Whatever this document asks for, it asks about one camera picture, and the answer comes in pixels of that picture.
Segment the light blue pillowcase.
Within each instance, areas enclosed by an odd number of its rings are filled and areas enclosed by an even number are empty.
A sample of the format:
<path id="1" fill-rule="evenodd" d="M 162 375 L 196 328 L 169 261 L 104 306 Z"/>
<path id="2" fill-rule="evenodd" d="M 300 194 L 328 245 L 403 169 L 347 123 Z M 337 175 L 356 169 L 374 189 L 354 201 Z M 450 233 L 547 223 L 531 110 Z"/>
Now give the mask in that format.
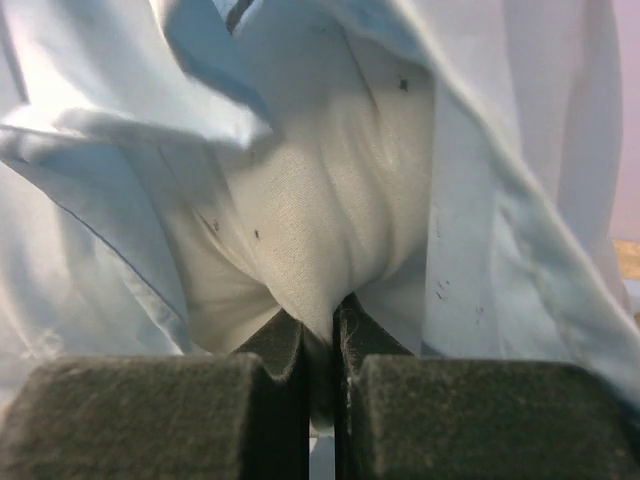
<path id="1" fill-rule="evenodd" d="M 639 405 L 608 235 L 608 1 L 5 1 L 1 400 L 70 354 L 189 355 L 161 152 L 250 152 L 297 103 L 433 96 L 427 240 L 354 291 L 412 348 L 556 360 Z"/>

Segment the white pillow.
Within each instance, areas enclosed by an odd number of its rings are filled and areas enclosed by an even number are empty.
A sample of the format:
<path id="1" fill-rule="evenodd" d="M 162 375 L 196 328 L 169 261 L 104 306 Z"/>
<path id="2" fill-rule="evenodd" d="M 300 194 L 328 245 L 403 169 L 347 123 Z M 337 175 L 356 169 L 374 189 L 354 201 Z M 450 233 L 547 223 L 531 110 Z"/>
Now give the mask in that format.
<path id="1" fill-rule="evenodd" d="M 301 102 L 250 152 L 165 148 L 167 217 L 193 340 L 239 346 L 277 309 L 307 328 L 311 421 L 332 425 L 332 317 L 427 240 L 433 96 L 427 89 Z"/>

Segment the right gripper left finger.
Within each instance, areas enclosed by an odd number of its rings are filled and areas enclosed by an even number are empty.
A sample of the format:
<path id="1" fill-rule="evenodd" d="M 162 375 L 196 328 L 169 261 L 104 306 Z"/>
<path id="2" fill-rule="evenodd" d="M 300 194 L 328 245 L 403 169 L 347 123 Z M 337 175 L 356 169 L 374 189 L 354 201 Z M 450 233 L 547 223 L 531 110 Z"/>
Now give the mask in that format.
<path id="1" fill-rule="evenodd" d="M 235 352 L 67 357 L 28 377 L 5 479 L 304 479 L 304 328 L 278 313 Z"/>

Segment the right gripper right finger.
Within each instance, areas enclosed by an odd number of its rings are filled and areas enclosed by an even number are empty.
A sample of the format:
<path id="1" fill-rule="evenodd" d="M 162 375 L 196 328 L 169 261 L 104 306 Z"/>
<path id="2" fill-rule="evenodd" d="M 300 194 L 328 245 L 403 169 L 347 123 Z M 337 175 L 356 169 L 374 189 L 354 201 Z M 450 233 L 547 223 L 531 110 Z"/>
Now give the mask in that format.
<path id="1" fill-rule="evenodd" d="M 334 315 L 339 479 L 635 479 L 639 430 L 552 362 L 417 357 L 346 297 Z"/>

